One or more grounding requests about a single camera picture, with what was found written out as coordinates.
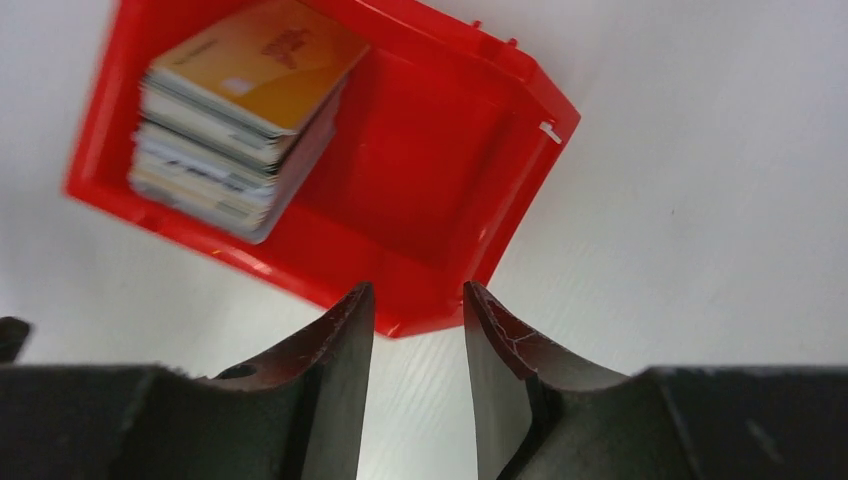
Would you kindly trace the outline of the red plastic bin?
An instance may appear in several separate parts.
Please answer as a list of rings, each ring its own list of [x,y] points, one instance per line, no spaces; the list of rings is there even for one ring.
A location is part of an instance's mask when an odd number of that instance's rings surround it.
[[[66,192],[321,307],[376,290],[376,329],[458,326],[462,286],[487,282],[580,116],[539,64],[416,1],[319,1],[370,52],[336,135],[268,239],[251,245],[134,193],[126,180],[138,81],[167,48],[237,1],[121,1]]]

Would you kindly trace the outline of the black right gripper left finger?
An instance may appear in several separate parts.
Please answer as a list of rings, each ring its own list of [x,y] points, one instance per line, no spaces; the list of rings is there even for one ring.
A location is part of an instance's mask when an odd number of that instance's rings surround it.
[[[362,283],[217,376],[1,362],[5,479],[352,479],[374,339]]]

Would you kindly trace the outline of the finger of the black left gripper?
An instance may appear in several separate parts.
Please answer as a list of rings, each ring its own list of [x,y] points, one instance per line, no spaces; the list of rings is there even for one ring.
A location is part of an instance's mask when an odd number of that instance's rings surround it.
[[[17,317],[5,316],[0,320],[0,361],[14,363],[31,333],[30,323]]]

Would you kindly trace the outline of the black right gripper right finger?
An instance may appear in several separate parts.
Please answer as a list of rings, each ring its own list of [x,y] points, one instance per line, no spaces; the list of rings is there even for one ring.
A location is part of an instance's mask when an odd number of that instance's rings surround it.
[[[627,376],[463,299],[482,479],[843,479],[843,366],[661,366]]]

